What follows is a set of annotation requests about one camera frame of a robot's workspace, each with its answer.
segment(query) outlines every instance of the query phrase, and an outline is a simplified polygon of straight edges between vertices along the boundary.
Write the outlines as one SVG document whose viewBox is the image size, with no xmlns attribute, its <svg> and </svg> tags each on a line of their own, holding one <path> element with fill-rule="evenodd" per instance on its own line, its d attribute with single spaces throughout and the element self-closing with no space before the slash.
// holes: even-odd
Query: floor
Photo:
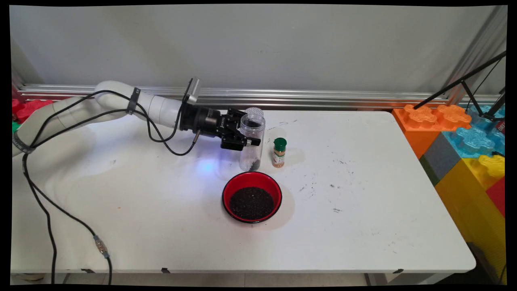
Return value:
<svg viewBox="0 0 517 291">
<path fill-rule="evenodd" d="M 113 274 L 113 285 L 187 287 L 366 286 L 364 274 Z M 65 284 L 104 284 L 106 274 L 69 274 Z"/>
</svg>

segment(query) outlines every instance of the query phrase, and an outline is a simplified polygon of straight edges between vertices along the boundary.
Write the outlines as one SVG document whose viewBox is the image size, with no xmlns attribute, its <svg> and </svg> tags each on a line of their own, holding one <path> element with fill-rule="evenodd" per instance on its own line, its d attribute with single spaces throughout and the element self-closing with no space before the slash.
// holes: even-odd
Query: spice label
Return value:
<svg viewBox="0 0 517 291">
<path fill-rule="evenodd" d="M 285 154 L 279 156 L 276 152 L 273 152 L 273 163 L 282 164 L 284 162 Z"/>
</svg>

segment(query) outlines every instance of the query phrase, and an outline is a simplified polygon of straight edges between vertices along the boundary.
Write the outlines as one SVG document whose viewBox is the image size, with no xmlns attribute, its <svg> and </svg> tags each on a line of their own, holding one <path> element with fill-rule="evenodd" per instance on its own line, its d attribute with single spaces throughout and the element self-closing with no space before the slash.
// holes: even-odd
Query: white table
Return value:
<svg viewBox="0 0 517 291">
<path fill-rule="evenodd" d="M 114 272 L 421 273 L 430 281 L 475 267 L 474 257 L 392 115 L 265 111 L 259 171 L 283 193 L 280 210 L 245 224 L 223 209 L 239 152 L 200 137 L 190 154 L 149 140 L 136 117 L 87 125 L 28 159 L 35 183 L 106 243 Z M 164 136 L 171 132 L 164 128 Z M 272 142 L 287 139 L 283 168 Z M 192 132 L 169 142 L 183 152 Z M 11 272 L 49 272 L 45 215 L 12 160 Z M 52 217 L 57 272 L 107 272 L 90 233 L 42 199 Z"/>
</svg>

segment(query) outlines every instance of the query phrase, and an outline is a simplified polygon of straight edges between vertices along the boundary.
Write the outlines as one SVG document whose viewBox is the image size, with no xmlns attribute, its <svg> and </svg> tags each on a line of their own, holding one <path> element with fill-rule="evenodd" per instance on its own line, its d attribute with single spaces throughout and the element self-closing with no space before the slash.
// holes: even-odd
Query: clear plastic jar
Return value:
<svg viewBox="0 0 517 291">
<path fill-rule="evenodd" d="M 266 120 L 259 114 L 246 114 L 240 119 L 240 133 L 259 138 L 260 145 L 248 145 L 240 153 L 239 166 L 243 171 L 257 171 L 262 158 Z"/>
</svg>

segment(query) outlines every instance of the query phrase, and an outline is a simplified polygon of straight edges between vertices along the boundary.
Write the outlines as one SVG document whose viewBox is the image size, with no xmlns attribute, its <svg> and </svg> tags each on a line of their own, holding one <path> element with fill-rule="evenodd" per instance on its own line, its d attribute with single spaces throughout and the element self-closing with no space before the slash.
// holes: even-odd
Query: green block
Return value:
<svg viewBox="0 0 517 291">
<path fill-rule="evenodd" d="M 21 124 L 18 124 L 16 122 L 12 122 L 12 132 L 14 133 L 16 130 L 18 130 L 18 127 L 20 127 Z"/>
<path fill-rule="evenodd" d="M 431 168 L 431 165 L 429 165 L 429 162 L 425 158 L 425 154 L 420 158 L 420 164 L 422 165 L 422 168 L 424 169 L 425 173 L 427 174 L 427 177 L 429 180 L 431 180 L 431 183 L 433 183 L 433 186 L 436 186 L 440 179 L 438 176 L 434 173 L 433 168 Z"/>
</svg>

